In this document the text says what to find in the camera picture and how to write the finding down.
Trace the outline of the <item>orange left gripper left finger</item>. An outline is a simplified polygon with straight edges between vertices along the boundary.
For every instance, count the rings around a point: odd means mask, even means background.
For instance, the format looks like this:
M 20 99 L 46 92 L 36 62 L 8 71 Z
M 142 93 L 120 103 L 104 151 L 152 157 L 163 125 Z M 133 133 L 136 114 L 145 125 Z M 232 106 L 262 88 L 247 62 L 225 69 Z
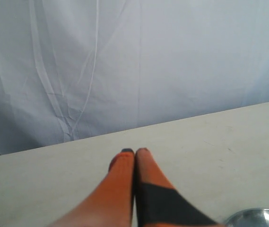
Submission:
M 79 205 L 52 227 L 130 227 L 133 214 L 134 151 L 125 148 L 110 162 L 108 173 Z

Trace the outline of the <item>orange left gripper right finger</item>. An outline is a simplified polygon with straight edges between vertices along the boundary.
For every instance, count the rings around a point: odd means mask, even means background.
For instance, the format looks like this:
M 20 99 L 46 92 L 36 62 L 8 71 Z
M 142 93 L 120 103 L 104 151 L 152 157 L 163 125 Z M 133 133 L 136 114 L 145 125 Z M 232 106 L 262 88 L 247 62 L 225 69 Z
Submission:
M 135 155 L 139 227 L 218 227 L 169 182 L 147 148 Z

